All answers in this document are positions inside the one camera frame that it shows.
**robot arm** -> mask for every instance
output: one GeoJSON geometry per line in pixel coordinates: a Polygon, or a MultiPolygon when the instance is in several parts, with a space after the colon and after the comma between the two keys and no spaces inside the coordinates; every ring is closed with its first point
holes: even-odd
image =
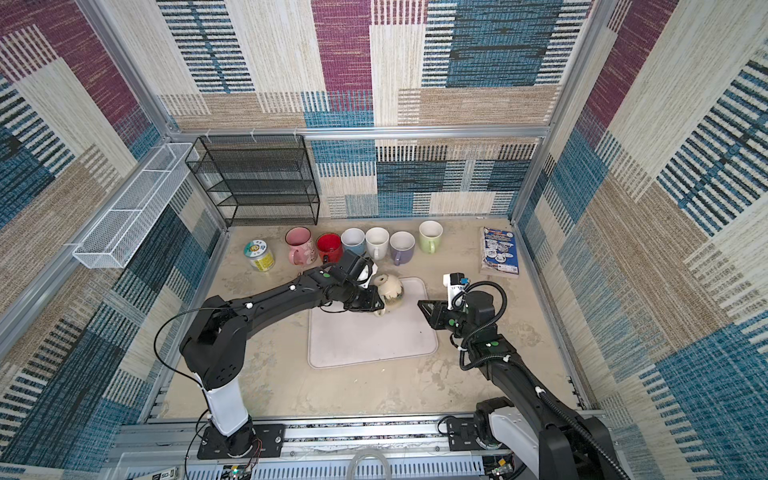
{"type": "Polygon", "coordinates": [[[480,369],[505,397],[486,400],[475,411],[475,434],[486,448],[503,443],[540,480],[625,478],[608,429],[596,418],[584,419],[548,392],[515,347],[497,332],[493,296],[474,290],[462,273],[445,275],[449,301],[422,300],[419,308],[435,330],[447,329],[458,345],[462,370],[480,369]],[[464,356],[469,363],[464,364],[464,356]]]}
{"type": "Polygon", "coordinates": [[[203,386],[216,434],[225,452],[240,457],[253,444],[253,428],[240,395],[245,342],[262,329],[296,312],[331,301],[345,310],[384,308],[375,286],[368,286],[376,265],[352,252],[338,263],[303,272],[296,279],[254,296],[224,301],[207,299],[179,345],[191,372],[203,386]]]}

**mounting plate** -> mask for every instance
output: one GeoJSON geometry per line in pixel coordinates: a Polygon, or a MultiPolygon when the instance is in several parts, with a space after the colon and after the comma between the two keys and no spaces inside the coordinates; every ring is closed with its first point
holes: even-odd
{"type": "Polygon", "coordinates": [[[445,427],[448,429],[448,447],[451,452],[483,449],[477,441],[478,434],[474,420],[449,418],[445,420],[445,427]]]}
{"type": "MultiPolygon", "coordinates": [[[[254,425],[256,437],[261,440],[261,458],[277,458],[283,451],[283,440],[286,426],[282,423],[254,425]]],[[[225,438],[214,427],[206,427],[203,432],[203,441],[197,450],[199,460],[221,460],[230,457],[224,445],[225,438]]],[[[252,452],[248,452],[242,458],[250,458],[252,452]]]]}

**cup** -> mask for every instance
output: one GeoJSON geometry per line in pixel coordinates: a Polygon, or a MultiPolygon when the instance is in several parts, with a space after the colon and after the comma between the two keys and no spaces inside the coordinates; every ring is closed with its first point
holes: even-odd
{"type": "Polygon", "coordinates": [[[344,250],[351,250],[362,256],[366,252],[366,233],[359,228],[348,228],[341,234],[344,250]]]}
{"type": "Polygon", "coordinates": [[[389,245],[392,249],[389,255],[395,265],[403,265],[413,258],[413,250],[416,246],[416,239],[408,232],[396,232],[389,238],[389,245]]]}
{"type": "Polygon", "coordinates": [[[341,246],[341,237],[335,233],[325,233],[317,239],[317,250],[323,263],[336,263],[341,260],[344,247],[341,246]]]}
{"type": "Polygon", "coordinates": [[[312,232],[306,227],[294,227],[286,233],[286,243],[290,245],[288,261],[294,265],[309,265],[317,258],[312,232]]]}
{"type": "Polygon", "coordinates": [[[427,220],[419,225],[419,247],[424,253],[434,253],[440,246],[442,225],[434,220],[427,220]]]}
{"type": "Polygon", "coordinates": [[[366,232],[366,250],[374,260],[386,257],[389,250],[389,232],[385,228],[373,227],[366,232]]]}

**jar lid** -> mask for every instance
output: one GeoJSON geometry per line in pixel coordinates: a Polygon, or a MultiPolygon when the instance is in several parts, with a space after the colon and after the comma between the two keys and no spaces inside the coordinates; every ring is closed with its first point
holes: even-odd
{"type": "Polygon", "coordinates": [[[266,252],[266,242],[264,240],[251,240],[245,246],[243,251],[246,257],[258,257],[266,252]]]}

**carpet-textured wall panel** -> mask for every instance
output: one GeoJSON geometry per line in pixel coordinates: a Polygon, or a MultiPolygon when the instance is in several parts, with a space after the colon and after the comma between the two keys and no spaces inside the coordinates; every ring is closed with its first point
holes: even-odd
{"type": "Polygon", "coordinates": [[[635,478],[766,478],[768,4],[618,2],[520,227],[635,478]]]}
{"type": "Polygon", "coordinates": [[[308,141],[331,218],[507,215],[540,139],[308,141]]]}
{"type": "MultiPolygon", "coordinates": [[[[124,270],[78,267],[0,364],[0,461],[24,469],[18,478],[29,466],[98,472],[120,426],[138,420],[161,370],[155,333],[190,307],[220,236],[190,181],[124,270]]],[[[158,338],[162,355],[179,322],[158,338]]]]}
{"type": "Polygon", "coordinates": [[[159,134],[75,2],[0,11],[1,312],[159,134]]]}
{"type": "Polygon", "coordinates": [[[592,7],[591,0],[104,4],[182,130],[320,126],[304,118],[310,112],[346,116],[341,126],[351,127],[547,124],[592,7]],[[348,94],[371,101],[327,101],[348,94]]]}

